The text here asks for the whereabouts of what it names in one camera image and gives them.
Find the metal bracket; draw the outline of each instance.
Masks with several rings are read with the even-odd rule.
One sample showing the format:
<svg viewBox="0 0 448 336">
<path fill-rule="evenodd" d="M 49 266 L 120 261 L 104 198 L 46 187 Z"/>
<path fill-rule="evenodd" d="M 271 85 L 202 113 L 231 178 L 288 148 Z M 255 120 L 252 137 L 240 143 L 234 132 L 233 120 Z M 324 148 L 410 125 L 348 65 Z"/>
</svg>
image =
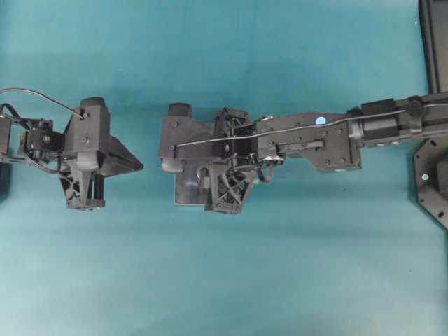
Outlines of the metal bracket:
<svg viewBox="0 0 448 336">
<path fill-rule="evenodd" d="M 447 153 L 448 136 L 430 138 L 415 153 L 414 169 L 420 205 L 448 229 L 448 175 L 443 174 Z"/>
</svg>

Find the bolt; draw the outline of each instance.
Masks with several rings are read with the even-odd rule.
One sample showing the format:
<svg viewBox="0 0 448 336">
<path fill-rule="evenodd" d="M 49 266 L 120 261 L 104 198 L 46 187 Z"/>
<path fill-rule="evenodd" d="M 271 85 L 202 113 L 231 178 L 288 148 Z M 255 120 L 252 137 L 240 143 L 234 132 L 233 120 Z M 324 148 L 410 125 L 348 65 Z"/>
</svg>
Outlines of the bolt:
<svg viewBox="0 0 448 336">
<path fill-rule="evenodd" d="M 45 134 L 44 136 L 42 136 L 42 141 L 45 142 L 46 144 L 49 144 L 51 142 L 51 136 Z"/>
</svg>

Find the teal surface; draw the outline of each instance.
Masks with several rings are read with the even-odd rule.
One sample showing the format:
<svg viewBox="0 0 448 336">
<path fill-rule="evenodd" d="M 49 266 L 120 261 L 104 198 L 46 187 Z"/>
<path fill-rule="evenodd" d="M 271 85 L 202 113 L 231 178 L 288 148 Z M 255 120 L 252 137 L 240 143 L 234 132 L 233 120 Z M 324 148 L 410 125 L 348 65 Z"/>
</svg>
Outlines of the teal surface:
<svg viewBox="0 0 448 336">
<path fill-rule="evenodd" d="M 261 115 L 344 113 L 427 93 L 417 0 L 4 1 L 0 87 L 70 106 L 103 96 L 145 164 L 107 207 L 65 209 L 14 166 L 0 201 L 0 335 L 448 335 L 446 232 L 414 201 L 418 146 L 360 171 L 289 160 L 238 216 L 173 205 L 161 117 L 188 102 Z M 68 115 L 8 94 L 30 118 Z"/>
</svg>

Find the wire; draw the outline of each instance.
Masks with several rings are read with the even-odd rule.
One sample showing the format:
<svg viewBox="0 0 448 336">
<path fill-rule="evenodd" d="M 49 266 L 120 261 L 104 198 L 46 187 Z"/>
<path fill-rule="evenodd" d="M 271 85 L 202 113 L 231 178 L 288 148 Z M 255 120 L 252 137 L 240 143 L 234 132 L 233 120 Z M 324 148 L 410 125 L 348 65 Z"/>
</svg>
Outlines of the wire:
<svg viewBox="0 0 448 336">
<path fill-rule="evenodd" d="M 228 140 L 243 140 L 243 139 L 256 139 L 260 137 L 265 137 L 267 135 L 271 134 L 278 134 L 278 133 L 287 133 L 287 132 L 293 132 L 298 130 L 305 130 L 309 128 L 317 128 L 317 127 L 328 127 L 328 126 L 334 126 L 340 123 L 345 123 L 346 121 L 352 121 L 352 120 L 362 120 L 362 119 L 368 119 L 368 118 L 377 118 L 377 117 L 385 117 L 385 116 L 393 116 L 395 114 L 400 114 L 403 112 L 406 112 L 407 110 L 397 110 L 392 112 L 385 112 L 385 113 L 378 113 L 378 114 L 371 114 L 371 115 L 360 115 L 356 117 L 347 117 L 347 118 L 341 118 L 332 122 L 328 122 L 326 124 L 321 125 L 306 125 L 306 126 L 297 126 L 297 127 L 291 127 L 286 129 L 277 129 L 274 131 L 267 131 L 252 135 L 242 135 L 242 136 L 227 136 L 223 138 L 215 138 L 215 139 L 207 139 L 207 140 L 201 140 L 201 141 L 192 141 L 192 142 L 185 142 L 180 143 L 176 145 L 176 147 L 184 147 L 184 146 L 191 146 L 191 145 L 199 145 L 199 144 L 208 144 L 211 142 L 219 142 L 219 141 L 228 141 Z"/>
<path fill-rule="evenodd" d="M 7 115 L 3 112 L 4 109 L 7 109 L 11 115 Z M 8 103 L 0 104 L 0 116 L 9 118 L 13 121 L 13 123 L 20 124 L 26 130 L 29 130 L 29 126 L 27 125 L 26 120 L 22 120 L 19 113 L 15 110 L 14 106 Z"/>
<path fill-rule="evenodd" d="M 83 116 L 80 113 L 76 112 L 73 108 L 69 108 L 67 105 L 61 103 L 60 101 L 54 100 L 53 98 L 50 98 L 49 96 L 45 96 L 44 94 L 42 94 L 40 92 L 30 90 L 30 89 L 23 89 L 21 87 L 8 87 L 6 89 L 0 90 L 0 94 L 7 93 L 7 92 L 24 92 L 24 93 L 30 93 L 32 95 L 36 95 L 37 97 L 40 97 L 44 100 L 47 100 L 51 103 L 61 106 L 63 109 L 66 109 L 66 110 L 70 111 L 72 114 L 74 114 L 75 116 L 78 116 L 79 118 L 83 119 Z"/>
<path fill-rule="evenodd" d="M 33 166 L 35 166 L 36 168 L 39 168 L 41 171 L 48 173 L 48 174 L 58 174 L 60 172 L 61 169 L 61 160 L 60 158 L 57 160 L 57 169 L 50 169 L 47 168 L 45 166 L 43 166 L 42 164 L 34 161 L 33 159 L 31 159 L 29 156 L 25 157 L 25 161 Z"/>
<path fill-rule="evenodd" d="M 434 104 L 426 104 L 423 107 L 434 107 L 434 106 L 448 106 L 448 103 L 434 103 Z"/>
</svg>

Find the robotic arm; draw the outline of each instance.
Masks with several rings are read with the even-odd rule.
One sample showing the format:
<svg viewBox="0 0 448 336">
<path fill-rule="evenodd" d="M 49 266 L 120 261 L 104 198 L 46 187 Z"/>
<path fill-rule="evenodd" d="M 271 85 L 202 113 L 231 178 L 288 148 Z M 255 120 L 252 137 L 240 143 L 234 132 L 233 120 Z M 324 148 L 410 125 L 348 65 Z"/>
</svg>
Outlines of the robotic arm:
<svg viewBox="0 0 448 336">
<path fill-rule="evenodd" d="M 0 104 L 0 165 L 28 164 L 57 175 L 68 208 L 90 211 L 104 207 L 106 177 L 143 169 L 140 161 L 110 135 L 109 110 L 102 98 L 84 99 L 72 109 L 32 90 L 5 89 L 0 93 L 10 91 L 38 95 L 72 114 L 64 133 L 59 133 L 53 130 L 51 120 L 22 118 L 10 104 Z M 17 151 L 20 157 L 9 155 L 12 126 L 25 130 Z M 46 166 L 51 162 L 56 162 L 56 169 Z"/>
<path fill-rule="evenodd" d="M 270 182 L 286 158 L 305 158 L 319 172 L 345 172 L 361 168 L 360 148 L 406 139 L 427 139 L 414 157 L 419 202 L 448 228 L 448 93 L 374 101 L 346 115 L 251 121 L 247 112 L 224 108 L 211 124 L 195 122 L 189 105 L 172 104 L 159 155 L 162 170 L 176 175 L 176 204 L 237 214 L 255 179 Z"/>
</svg>

